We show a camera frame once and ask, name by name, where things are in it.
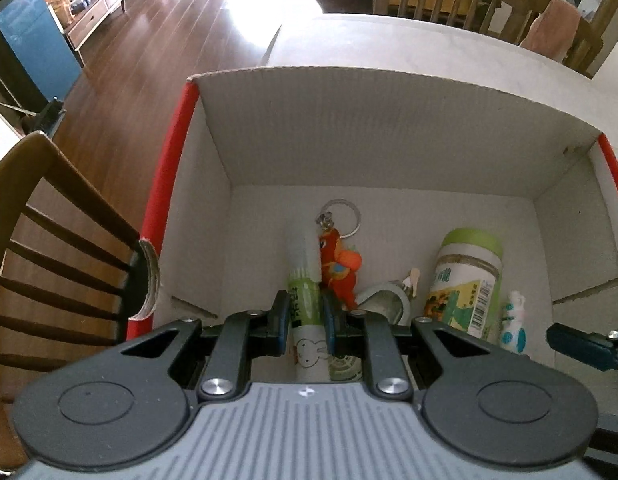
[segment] green lid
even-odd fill
[[[468,227],[461,227],[454,229],[444,237],[442,241],[442,247],[449,244],[471,244],[477,245],[494,253],[500,260],[502,259],[502,244],[491,233],[487,233],[482,229],[471,229]]]

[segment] blue spot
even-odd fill
[[[524,328],[520,329],[520,333],[518,334],[518,353],[521,354],[522,351],[524,350],[524,347],[526,346],[526,332],[524,331]]]

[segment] blue panel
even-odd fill
[[[44,0],[13,0],[0,11],[0,31],[44,97],[64,99],[80,75]]]

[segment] small figurine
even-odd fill
[[[320,235],[320,261],[322,263],[322,286],[329,287],[345,304],[346,310],[354,310],[356,295],[356,270],[362,266],[362,256],[356,251],[342,248],[340,233],[334,227]]]

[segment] pink towel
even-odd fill
[[[580,13],[565,0],[551,0],[545,11],[531,24],[520,46],[549,57],[564,60],[580,24]]]

